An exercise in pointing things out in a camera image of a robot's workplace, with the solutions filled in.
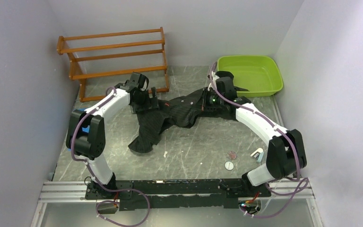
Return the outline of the black pinstriped shirt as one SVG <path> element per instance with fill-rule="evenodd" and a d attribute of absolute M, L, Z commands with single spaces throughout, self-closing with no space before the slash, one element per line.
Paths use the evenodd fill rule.
<path fill-rule="evenodd" d="M 128 145 L 131 151 L 148 153 L 172 126 L 191 128 L 199 117 L 236 120 L 237 106 L 221 99 L 214 90 L 198 89 L 186 96 L 158 100 L 158 109 L 137 112 L 138 136 Z"/>

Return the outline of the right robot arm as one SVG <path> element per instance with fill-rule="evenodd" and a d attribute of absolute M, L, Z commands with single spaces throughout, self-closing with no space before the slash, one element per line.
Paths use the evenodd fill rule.
<path fill-rule="evenodd" d="M 293 173 L 301 174 L 307 160 L 302 134 L 288 130 L 265 116 L 248 98 L 238 96 L 233 76 L 228 71 L 210 72 L 210 81 L 205 93 L 205 104 L 228 106 L 234 118 L 257 134 L 268 151 L 266 162 L 243 175 L 241 190 L 246 196 L 253 196 L 259 186 L 280 180 Z"/>

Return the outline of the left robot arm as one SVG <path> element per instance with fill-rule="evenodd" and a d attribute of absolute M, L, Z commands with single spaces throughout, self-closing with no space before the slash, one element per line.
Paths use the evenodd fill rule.
<path fill-rule="evenodd" d="M 128 80 L 106 90 L 105 97 L 94 106 L 74 110 L 69 119 L 66 146 L 74 161 L 82 162 L 98 185 L 98 193 L 109 199 L 116 194 L 116 176 L 103 152 L 106 144 L 106 121 L 124 107 L 133 113 L 159 108 L 156 88 L 148 89 L 149 79 L 133 72 Z"/>

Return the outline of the red round brooch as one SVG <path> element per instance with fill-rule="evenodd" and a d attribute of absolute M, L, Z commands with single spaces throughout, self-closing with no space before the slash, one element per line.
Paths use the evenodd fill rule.
<path fill-rule="evenodd" d="M 230 160 L 235 160 L 237 158 L 237 154 L 233 151 L 229 151 L 227 153 L 227 157 L 230 159 Z"/>

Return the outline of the green plastic basin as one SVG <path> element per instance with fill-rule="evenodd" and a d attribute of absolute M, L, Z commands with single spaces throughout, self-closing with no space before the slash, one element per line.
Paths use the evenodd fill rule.
<path fill-rule="evenodd" d="M 217 70 L 233 74 L 234 85 L 244 89 L 240 96 L 272 96 L 284 87 L 276 62 L 265 55 L 223 56 L 217 60 Z"/>

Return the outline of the white round badge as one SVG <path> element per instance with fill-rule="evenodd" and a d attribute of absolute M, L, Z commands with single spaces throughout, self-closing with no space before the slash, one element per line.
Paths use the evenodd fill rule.
<path fill-rule="evenodd" d="M 234 164 L 231 161 L 225 162 L 225 169 L 228 171 L 232 171 L 234 169 Z"/>

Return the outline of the orange wooden shoe rack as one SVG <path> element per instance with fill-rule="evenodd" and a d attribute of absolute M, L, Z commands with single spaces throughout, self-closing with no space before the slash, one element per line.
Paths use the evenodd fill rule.
<path fill-rule="evenodd" d="M 103 99 L 87 96 L 89 80 L 162 71 L 157 92 L 169 92 L 170 83 L 163 27 L 96 35 L 59 36 L 56 51 L 69 58 L 69 78 L 79 82 L 80 102 Z"/>

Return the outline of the blue flat mat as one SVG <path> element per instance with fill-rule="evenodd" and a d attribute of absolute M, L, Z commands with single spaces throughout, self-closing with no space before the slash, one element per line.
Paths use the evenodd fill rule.
<path fill-rule="evenodd" d="M 70 114 L 69 126 L 66 136 L 66 147 L 71 149 L 71 143 L 73 141 L 73 135 L 76 127 L 79 125 L 79 121 L 86 115 L 85 109 L 74 109 Z M 82 140 L 86 140 L 86 136 L 89 132 L 89 124 L 87 122 L 83 122 L 76 134 L 75 145 L 82 143 Z"/>

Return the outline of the black base beam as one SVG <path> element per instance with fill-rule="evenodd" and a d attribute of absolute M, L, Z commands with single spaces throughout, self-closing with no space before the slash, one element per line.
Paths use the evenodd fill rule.
<path fill-rule="evenodd" d="M 87 184 L 88 201 L 118 198 L 121 211 L 161 208 L 223 207 L 234 209 L 244 200 L 270 197 L 265 185 L 252 186 L 241 178 L 192 180 L 118 180 L 119 193 L 108 192 L 98 184 Z"/>

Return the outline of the aluminium frame rail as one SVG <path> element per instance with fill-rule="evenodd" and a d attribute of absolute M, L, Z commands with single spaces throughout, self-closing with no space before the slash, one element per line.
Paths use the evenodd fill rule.
<path fill-rule="evenodd" d="M 68 181 L 68 182 L 60 182 L 60 181 L 47 181 L 43 183 L 43 187 L 40 192 L 39 201 L 41 203 L 49 203 L 49 202 L 101 202 L 104 200 L 103 197 L 97 196 L 97 198 L 87 198 L 87 180 L 84 181 Z M 292 182 L 288 180 L 279 180 L 274 183 L 270 183 L 270 188 L 282 195 L 275 195 L 272 193 L 270 197 L 262 196 L 264 199 L 282 199 L 287 200 L 290 198 L 291 195 L 287 195 L 288 193 L 293 193 L 298 185 L 298 182 Z M 297 192 L 293 199 L 315 199 L 314 192 L 312 190 L 311 184 L 308 182 L 307 186 L 304 187 L 303 185 L 300 186 L 302 191 Z M 211 194 L 215 194 L 215 192 L 209 193 L 197 193 L 197 192 L 188 192 L 188 193 L 179 193 L 176 195 L 183 195 L 183 196 L 209 196 Z M 171 196 L 171 194 L 147 194 L 149 196 L 159 196 L 161 198 Z M 239 196 L 240 201 L 250 200 L 253 196 Z"/>

